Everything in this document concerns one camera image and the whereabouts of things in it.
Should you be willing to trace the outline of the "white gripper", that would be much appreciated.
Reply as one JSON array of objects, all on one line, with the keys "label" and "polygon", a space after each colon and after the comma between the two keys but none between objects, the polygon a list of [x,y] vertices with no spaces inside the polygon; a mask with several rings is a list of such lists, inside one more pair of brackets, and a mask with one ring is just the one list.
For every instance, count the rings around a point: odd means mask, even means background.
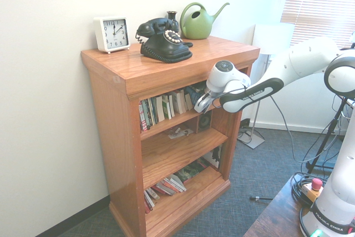
[{"label": "white gripper", "polygon": [[198,113],[206,113],[210,105],[213,105],[215,108],[219,108],[213,102],[216,99],[219,99],[220,94],[212,92],[208,87],[205,88],[205,94],[202,95],[196,102],[194,109]]}]

